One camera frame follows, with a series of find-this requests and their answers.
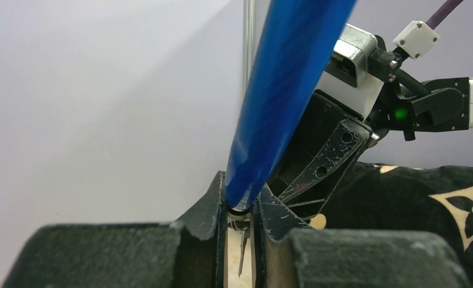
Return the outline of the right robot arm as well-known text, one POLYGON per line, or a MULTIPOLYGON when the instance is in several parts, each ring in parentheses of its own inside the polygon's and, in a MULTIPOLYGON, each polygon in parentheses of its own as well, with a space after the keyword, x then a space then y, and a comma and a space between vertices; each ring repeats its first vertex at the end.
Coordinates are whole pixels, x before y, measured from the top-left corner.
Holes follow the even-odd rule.
POLYGON ((316 90, 267 184, 303 220, 327 204, 361 154, 389 131, 407 141, 417 132, 473 128, 473 78, 386 83, 366 118, 316 90))

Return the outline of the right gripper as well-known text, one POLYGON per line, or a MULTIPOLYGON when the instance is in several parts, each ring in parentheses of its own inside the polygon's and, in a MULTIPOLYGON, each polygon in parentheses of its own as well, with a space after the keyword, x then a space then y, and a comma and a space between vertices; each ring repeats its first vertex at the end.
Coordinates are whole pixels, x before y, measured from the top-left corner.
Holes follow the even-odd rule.
POLYGON ((294 214, 311 219, 367 149, 372 134, 361 117, 317 89, 267 184, 276 187, 277 198, 294 214))

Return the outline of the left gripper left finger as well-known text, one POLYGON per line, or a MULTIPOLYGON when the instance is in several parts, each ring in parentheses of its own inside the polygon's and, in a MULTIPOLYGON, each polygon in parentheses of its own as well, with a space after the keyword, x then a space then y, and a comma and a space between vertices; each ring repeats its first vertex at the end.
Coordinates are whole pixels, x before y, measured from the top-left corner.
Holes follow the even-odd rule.
POLYGON ((57 224, 23 246, 4 287, 224 287, 224 173, 177 220, 57 224))

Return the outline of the small key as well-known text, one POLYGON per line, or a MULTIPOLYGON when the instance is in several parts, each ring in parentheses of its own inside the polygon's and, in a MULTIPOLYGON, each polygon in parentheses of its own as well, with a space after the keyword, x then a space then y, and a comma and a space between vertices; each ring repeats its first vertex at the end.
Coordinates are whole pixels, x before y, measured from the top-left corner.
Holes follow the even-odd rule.
POLYGON ((243 273, 247 241, 250 238, 250 222, 231 219, 228 224, 234 232, 240 234, 240 253, 238 262, 238 278, 240 278, 243 273))

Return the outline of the blue cable lock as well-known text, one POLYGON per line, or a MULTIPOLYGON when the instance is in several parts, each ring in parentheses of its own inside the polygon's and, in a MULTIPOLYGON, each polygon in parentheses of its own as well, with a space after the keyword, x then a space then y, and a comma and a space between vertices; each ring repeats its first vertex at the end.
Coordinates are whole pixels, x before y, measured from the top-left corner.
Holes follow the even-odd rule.
POLYGON ((271 1, 230 147, 225 198, 252 206, 310 101, 354 1, 271 1))

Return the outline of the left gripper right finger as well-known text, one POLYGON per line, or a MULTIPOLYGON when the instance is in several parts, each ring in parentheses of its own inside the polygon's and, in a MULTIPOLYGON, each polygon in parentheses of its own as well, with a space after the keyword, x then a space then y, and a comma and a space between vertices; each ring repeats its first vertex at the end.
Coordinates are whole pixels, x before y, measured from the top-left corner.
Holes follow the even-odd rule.
POLYGON ((316 230, 264 187, 252 210, 254 287, 469 287, 429 232, 316 230))

